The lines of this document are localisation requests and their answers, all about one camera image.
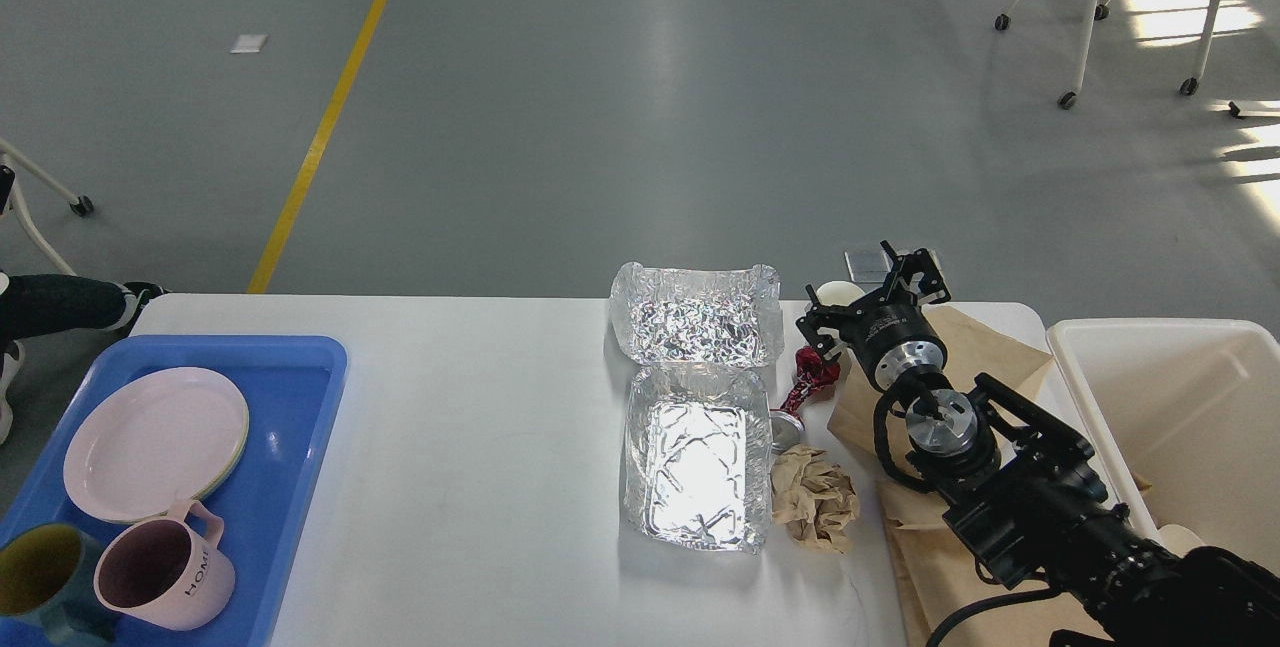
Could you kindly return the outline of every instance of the aluminum foil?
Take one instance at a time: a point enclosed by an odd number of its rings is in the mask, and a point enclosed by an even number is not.
[[[640,364],[767,366],[782,354],[780,287],[768,265],[699,272],[628,263],[609,291],[613,334]]]
[[[768,413],[754,372],[641,369],[627,404],[627,519],[692,550],[758,552],[769,525]]]

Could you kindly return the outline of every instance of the crumpled paper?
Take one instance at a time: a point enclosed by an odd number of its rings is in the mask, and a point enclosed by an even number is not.
[[[822,552],[849,552],[845,525],[858,518],[854,482],[822,460],[826,450],[796,445],[773,463],[773,521],[785,524],[800,546]]]

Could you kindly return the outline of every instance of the pink plate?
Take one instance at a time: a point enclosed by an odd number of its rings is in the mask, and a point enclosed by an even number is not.
[[[134,523],[201,498],[230,474],[248,436],[248,405],[230,379],[179,366],[129,382],[72,437],[63,484],[90,516]]]

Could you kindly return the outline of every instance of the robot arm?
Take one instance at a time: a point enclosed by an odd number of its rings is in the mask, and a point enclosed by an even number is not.
[[[1011,589],[1042,579],[1042,598],[1070,592],[1120,646],[1262,644],[1280,634],[1280,579],[1225,550],[1201,547],[1179,559],[1139,538],[1125,521],[1128,506],[1102,507],[1107,491],[1088,466],[1088,439],[988,374],[970,392],[956,391],[942,374],[946,345],[920,311],[951,299],[941,270],[927,250],[899,255],[881,246],[893,268],[879,288],[849,305],[824,305],[808,287],[812,305],[796,325],[824,360],[852,352],[882,393],[873,419],[886,474],[942,496],[943,520],[992,582]],[[890,454],[891,416],[905,422],[906,459],[919,477]],[[1005,464],[996,432],[1014,446]],[[1024,594],[989,607],[1027,601]],[[988,605],[973,607],[948,618],[929,644]],[[1051,641],[1096,643],[1065,630]]]

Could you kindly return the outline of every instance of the brown paper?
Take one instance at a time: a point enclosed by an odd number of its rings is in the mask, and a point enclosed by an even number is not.
[[[909,644],[923,646],[928,634],[955,610],[1009,592],[978,579],[973,555],[942,521],[946,504],[941,497],[920,495],[893,482],[881,482],[877,489]],[[1043,583],[1028,580],[1015,592],[1043,587]],[[951,630],[943,643],[947,647],[1044,647],[1057,629],[1106,637],[1074,597],[1060,594],[969,618]]]
[[[986,372],[1019,393],[1036,398],[1053,357],[1023,345],[982,324],[954,307],[937,307],[928,313],[929,324],[947,346],[947,366],[942,370],[960,392],[973,388],[973,378]],[[859,365],[847,370],[840,401],[831,413],[827,429],[850,447],[876,454],[872,437],[872,414],[879,392],[872,388]],[[906,454],[911,450],[905,423],[888,420],[890,451],[899,468],[910,470]]]
[[[852,545],[845,525],[858,518],[858,495],[849,475],[822,455],[808,445],[778,455],[771,475],[773,521],[804,547],[842,555]]]
[[[1146,477],[1133,471],[1132,469],[1129,470],[1129,477],[1133,478],[1133,483],[1138,487],[1139,495],[1146,495],[1147,491],[1151,489],[1151,482]]]

